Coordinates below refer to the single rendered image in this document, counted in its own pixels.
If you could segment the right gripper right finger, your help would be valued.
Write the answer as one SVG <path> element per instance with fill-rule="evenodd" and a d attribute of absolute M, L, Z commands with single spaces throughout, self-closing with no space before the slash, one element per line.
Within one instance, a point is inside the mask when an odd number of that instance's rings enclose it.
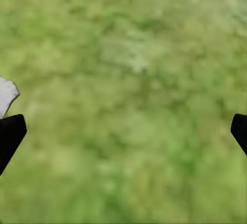
<path fill-rule="evenodd" d="M 232 125 L 231 133 L 247 155 L 247 116 L 242 114 L 235 114 Z"/>

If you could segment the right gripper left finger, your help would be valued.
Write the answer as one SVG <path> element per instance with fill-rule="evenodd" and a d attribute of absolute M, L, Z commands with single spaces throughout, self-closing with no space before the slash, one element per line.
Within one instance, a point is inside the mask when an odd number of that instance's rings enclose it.
<path fill-rule="evenodd" d="M 0 175 L 27 133 L 23 114 L 0 119 Z"/>

